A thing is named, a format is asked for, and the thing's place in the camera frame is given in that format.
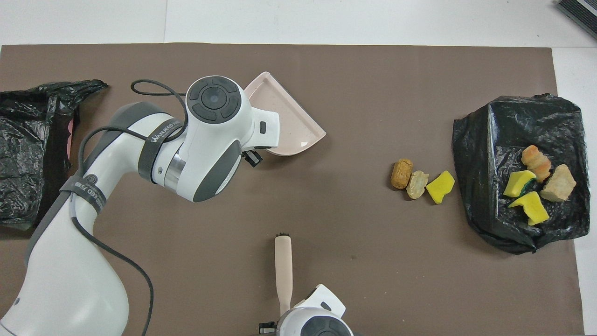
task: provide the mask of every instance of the yellow piece with green edge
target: yellow piece with green edge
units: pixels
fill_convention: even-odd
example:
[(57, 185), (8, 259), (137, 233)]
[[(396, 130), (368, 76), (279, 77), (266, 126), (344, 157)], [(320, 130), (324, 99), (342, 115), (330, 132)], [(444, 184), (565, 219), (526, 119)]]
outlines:
[(520, 196), (524, 187), (534, 179), (537, 179), (537, 175), (530, 170), (511, 173), (510, 178), (508, 178), (506, 190), (504, 190), (504, 195), (508, 197)]
[(514, 206), (522, 206), (522, 209), (528, 216), (528, 225), (537, 225), (549, 219), (549, 215), (547, 214), (547, 211), (545, 211), (541, 199), (539, 198), (539, 194), (537, 194), (536, 191), (521, 196), (508, 207)]
[(427, 189), (427, 192), (429, 192), (429, 195), (431, 195), (435, 204), (440, 204), (444, 200), (444, 196), (452, 191), (453, 186), (454, 178), (447, 170), (445, 170), (443, 173), (439, 174), (438, 178), (433, 180), (433, 182), (427, 184), (425, 189)]

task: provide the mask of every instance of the black plastic bag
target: black plastic bag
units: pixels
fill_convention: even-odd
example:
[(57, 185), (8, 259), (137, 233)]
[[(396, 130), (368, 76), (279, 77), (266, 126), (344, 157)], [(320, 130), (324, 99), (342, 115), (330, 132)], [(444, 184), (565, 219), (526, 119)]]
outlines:
[[(564, 202), (541, 200), (550, 216), (527, 225), (521, 207), (508, 208), (510, 173), (526, 170), (522, 151), (536, 145), (552, 162), (570, 168), (576, 186)], [(469, 225), (489, 244), (521, 254), (550, 242), (589, 232), (589, 178), (580, 108), (544, 94), (531, 98), (499, 97), (467, 117), (454, 120), (452, 147), (460, 194)], [(544, 184), (535, 182), (532, 190)]]
[(37, 225), (67, 178), (68, 129), (100, 80), (48, 83), (0, 92), (0, 225)]

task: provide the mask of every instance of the brown mat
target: brown mat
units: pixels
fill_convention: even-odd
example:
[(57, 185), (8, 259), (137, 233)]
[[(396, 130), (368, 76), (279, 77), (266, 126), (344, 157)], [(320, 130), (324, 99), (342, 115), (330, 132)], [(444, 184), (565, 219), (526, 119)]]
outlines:
[[(443, 204), (391, 189), (410, 158), (454, 174), (452, 122), (500, 95), (556, 93), (545, 48), (312, 45), (23, 45), (2, 48), (0, 90), (98, 78), (111, 85), (82, 109), (77, 146), (138, 96), (132, 80), (186, 91), (224, 75), (241, 86), (269, 71), (327, 131), (295, 157), (264, 153), (224, 192), (193, 204), (135, 174), (116, 187), (96, 236), (137, 261), (155, 286), (149, 335), (256, 334), (277, 318), (273, 238), (293, 237), (294, 299), (318, 283), (345, 303), (353, 330), (375, 335), (582, 334), (572, 241), (513, 256), (466, 224), (457, 186)], [(0, 313), (15, 299), (25, 240), (0, 240)], [(139, 335), (147, 287), (108, 259), (127, 289), (125, 335)]]

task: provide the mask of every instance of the food scrap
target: food scrap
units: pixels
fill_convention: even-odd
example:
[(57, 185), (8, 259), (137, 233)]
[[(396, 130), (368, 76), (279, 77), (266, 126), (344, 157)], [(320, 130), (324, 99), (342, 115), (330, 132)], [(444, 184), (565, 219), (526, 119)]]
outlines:
[(400, 159), (394, 164), (390, 183), (392, 183), (396, 189), (406, 188), (412, 171), (413, 162), (407, 158)]
[(560, 164), (556, 167), (543, 190), (540, 191), (540, 195), (548, 201), (563, 202), (568, 200), (568, 196), (570, 196), (575, 186), (576, 181), (572, 177), (568, 166)]
[(549, 219), (549, 215), (547, 214), (547, 211), (545, 211), (541, 199), (539, 198), (539, 194), (537, 194), (536, 191), (532, 191), (518, 198), (508, 207), (515, 206), (522, 206), (522, 209), (528, 216), (528, 225), (536, 225)]
[(431, 198), (435, 204), (442, 203), (444, 196), (452, 191), (454, 182), (455, 181), (452, 175), (445, 170), (438, 176), (438, 178), (426, 186), (427, 191), (429, 192), (429, 195), (431, 195)]
[(545, 181), (552, 167), (552, 162), (535, 145), (530, 145), (522, 151), (522, 163), (528, 170), (537, 175), (537, 182), (539, 183)]
[(537, 176), (530, 170), (513, 172), (510, 174), (504, 195), (508, 197), (519, 197), (522, 190)]
[(407, 194), (413, 200), (421, 197), (425, 192), (425, 186), (429, 179), (429, 174), (423, 173), (421, 170), (417, 170), (411, 175), (411, 180), (407, 186)]

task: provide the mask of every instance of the white tabletop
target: white tabletop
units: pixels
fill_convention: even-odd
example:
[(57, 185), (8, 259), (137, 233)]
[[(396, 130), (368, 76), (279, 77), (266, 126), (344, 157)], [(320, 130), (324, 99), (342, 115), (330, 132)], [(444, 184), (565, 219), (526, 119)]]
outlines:
[[(551, 47), (558, 94), (581, 107), (589, 171), (597, 170), (597, 135), (591, 131), (597, 126), (597, 39), (561, 14), (552, 0), (2, 0), (0, 32), (0, 45)], [(597, 185), (594, 176), (590, 180)], [(591, 207), (596, 206), (594, 197)], [(576, 239), (575, 246), (584, 329), (597, 334), (597, 233)]]

